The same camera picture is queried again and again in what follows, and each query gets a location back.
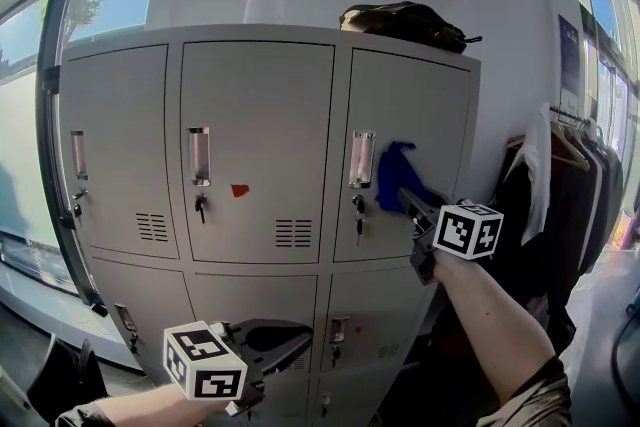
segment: black chair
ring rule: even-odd
[[[107,397],[98,359],[88,340],[78,352],[51,335],[47,357],[27,397],[49,424],[76,406]]]

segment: black cable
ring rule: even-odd
[[[633,400],[633,397],[624,386],[622,375],[620,374],[620,368],[618,367],[617,356],[618,356],[618,346],[620,345],[620,340],[622,339],[622,336],[626,332],[627,328],[631,325],[631,322],[633,322],[633,320],[636,317],[638,317],[639,314],[640,314],[640,307],[636,307],[633,313],[631,314],[631,317],[629,317],[629,320],[627,320],[627,323],[620,330],[620,333],[618,334],[617,338],[613,342],[613,347],[611,348],[611,373],[613,374],[613,383],[615,384],[615,387],[618,390],[618,393],[620,395],[620,398],[622,399],[622,402],[624,403],[625,407],[627,408],[627,410],[629,411],[631,416],[633,416],[634,419],[640,419],[640,404],[638,404],[635,400]]]

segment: white shirt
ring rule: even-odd
[[[507,177],[513,169],[524,162],[529,168],[531,182],[531,205],[527,226],[522,234],[524,246],[544,230],[544,221],[549,208],[551,183],[551,120],[549,104],[543,103],[536,112],[533,123],[527,129],[522,147],[518,150]]]

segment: window frame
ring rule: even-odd
[[[37,0],[20,0],[0,15],[0,23],[5,22],[35,1]],[[92,283],[75,232],[73,215],[67,208],[66,194],[64,193],[66,189],[64,188],[57,144],[55,97],[59,93],[60,66],[58,65],[58,57],[60,31],[66,2],[67,0],[49,0],[42,23],[36,63],[36,137],[42,185],[60,252],[76,286],[78,297],[86,305],[93,306],[104,303]],[[42,279],[38,279],[36,276],[25,272],[22,272],[22,274],[43,285],[75,295],[68,290],[58,288]]]

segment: locker cabinet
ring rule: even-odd
[[[167,46],[66,62],[60,132],[76,229],[91,246],[178,258],[164,144]]]
[[[402,363],[413,343],[416,310],[435,292],[422,286],[413,268],[334,274],[322,357],[323,371],[342,371],[377,363]],[[348,317],[340,357],[333,365],[331,324]]]
[[[196,317],[206,322],[241,322],[267,318],[313,326],[316,276],[214,276],[196,274],[188,280]],[[309,369],[311,349],[289,374]]]
[[[423,183],[455,196],[479,69],[424,45],[313,27],[180,27],[66,50],[62,160],[69,194],[88,191],[79,240],[129,341],[115,305],[126,308],[151,380],[168,381],[166,327],[297,321],[316,328],[316,344],[266,378],[250,418],[207,425],[364,427],[436,288],[400,258],[413,224],[376,203],[380,156],[392,141],[414,143],[405,154]],[[369,187],[350,187],[354,176]],[[345,318],[334,366],[332,321]]]
[[[376,202],[377,169],[393,141],[412,142],[405,155],[422,183],[451,197],[458,177],[474,76],[467,70],[380,52],[354,50],[349,90],[343,187],[336,261],[407,256],[414,226],[402,214],[384,212]],[[371,187],[352,189],[349,175],[354,132],[375,134]],[[364,231],[356,232],[352,198],[365,200]]]
[[[251,418],[241,415],[254,427],[303,427],[307,415],[309,379],[292,374],[272,374],[265,379],[265,400],[251,411]]]
[[[164,329],[195,321],[182,272],[92,258],[91,273],[125,342],[131,339],[132,333],[125,327],[118,310],[126,308],[133,321],[138,334],[136,348],[140,366],[153,383],[170,382],[162,368]]]
[[[365,427],[373,418],[399,368],[377,367],[353,373],[320,376],[313,405],[314,427]]]
[[[192,43],[182,67],[195,260],[318,260],[333,47]],[[205,229],[194,206],[206,196]]]

